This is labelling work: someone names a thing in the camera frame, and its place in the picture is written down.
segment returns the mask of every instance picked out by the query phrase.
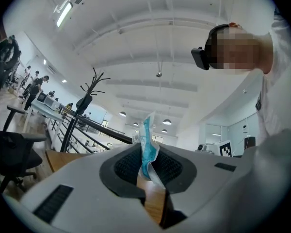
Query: ceiling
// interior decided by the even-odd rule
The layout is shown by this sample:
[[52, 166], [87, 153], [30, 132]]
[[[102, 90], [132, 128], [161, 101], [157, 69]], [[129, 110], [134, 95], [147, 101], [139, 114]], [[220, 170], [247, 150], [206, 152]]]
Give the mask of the ceiling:
[[[199, 69], [191, 56], [193, 48], [204, 46], [211, 28], [231, 20], [233, 8], [239, 7], [234, 0], [82, 0], [79, 4], [69, 0], [73, 8], [59, 29], [56, 21], [60, 14], [54, 9], [64, 0], [34, 1], [22, 4], [23, 10], [28, 10], [22, 21], [31, 41], [78, 92], [84, 80], [91, 80], [91, 67], [110, 77], [99, 85], [106, 93], [95, 101], [114, 115], [112, 108], [124, 110], [127, 124], [140, 122], [156, 111], [156, 131], [164, 127], [169, 135], [176, 135], [188, 110], [192, 118], [203, 104], [203, 113], [208, 113], [205, 105], [215, 93], [228, 90], [220, 95], [225, 99], [239, 85], [229, 77]], [[10, 18], [3, 20], [13, 22], [6, 27], [8, 32], [12, 33], [14, 21], [20, 20], [16, 14], [11, 10]], [[239, 20], [247, 20], [241, 13], [237, 15]], [[205, 79], [211, 80], [211, 89]], [[210, 107], [221, 103], [214, 100], [217, 104], [212, 102]], [[173, 124], [163, 125], [166, 118]]]

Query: ceiling light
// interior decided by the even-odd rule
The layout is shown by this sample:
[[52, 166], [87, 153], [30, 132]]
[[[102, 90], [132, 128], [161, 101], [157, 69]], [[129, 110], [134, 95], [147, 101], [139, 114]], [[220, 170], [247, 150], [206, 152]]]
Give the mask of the ceiling light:
[[66, 15], [68, 14], [68, 12], [72, 9], [72, 4], [69, 2], [67, 3], [66, 7], [64, 8], [62, 14], [60, 15], [56, 25], [57, 27], [59, 27], [61, 25], [61, 23], [63, 22], [64, 18], [66, 17]]
[[165, 120], [163, 121], [163, 124], [171, 125], [172, 123], [171, 123], [171, 120], [169, 120], [169, 119], [165, 119]]
[[123, 116], [123, 117], [126, 117], [126, 113], [124, 111], [121, 111], [120, 115]]

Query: office chair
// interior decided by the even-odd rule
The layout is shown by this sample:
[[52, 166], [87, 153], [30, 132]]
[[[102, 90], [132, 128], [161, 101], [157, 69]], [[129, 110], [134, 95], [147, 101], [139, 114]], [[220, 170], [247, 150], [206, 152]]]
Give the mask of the office chair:
[[[5, 69], [7, 69], [7, 65], [1, 63], [0, 89], [2, 82], [4, 82]], [[32, 175], [36, 178], [36, 173], [26, 172], [26, 170], [42, 163], [41, 157], [32, 149], [32, 146], [34, 142], [45, 141], [46, 136], [43, 134], [7, 132], [15, 113], [24, 114], [24, 111], [18, 108], [9, 105], [7, 108], [11, 112], [5, 122], [3, 131], [0, 131], [0, 174], [5, 176], [0, 185], [0, 192], [5, 190], [9, 181], [13, 181], [16, 186], [25, 192], [20, 177]]]

